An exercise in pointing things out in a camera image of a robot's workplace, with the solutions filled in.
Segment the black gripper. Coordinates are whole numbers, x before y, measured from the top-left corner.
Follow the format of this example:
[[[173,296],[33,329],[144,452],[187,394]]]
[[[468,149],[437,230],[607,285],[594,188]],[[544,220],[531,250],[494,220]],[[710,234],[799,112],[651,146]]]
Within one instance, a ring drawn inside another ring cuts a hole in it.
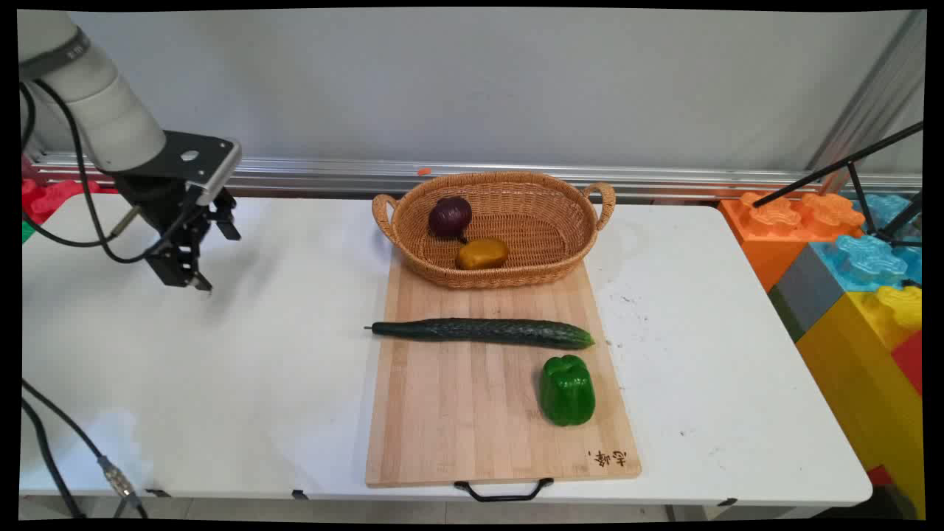
[[[212,201],[215,209],[209,209],[189,202],[199,198],[204,189],[181,178],[117,173],[111,177],[120,195],[139,207],[139,215],[148,225],[161,236],[170,235],[158,251],[147,256],[152,272],[167,286],[212,292],[212,283],[199,268],[200,245],[212,223],[227,240],[240,240],[233,215],[237,202],[230,192],[220,190]]]

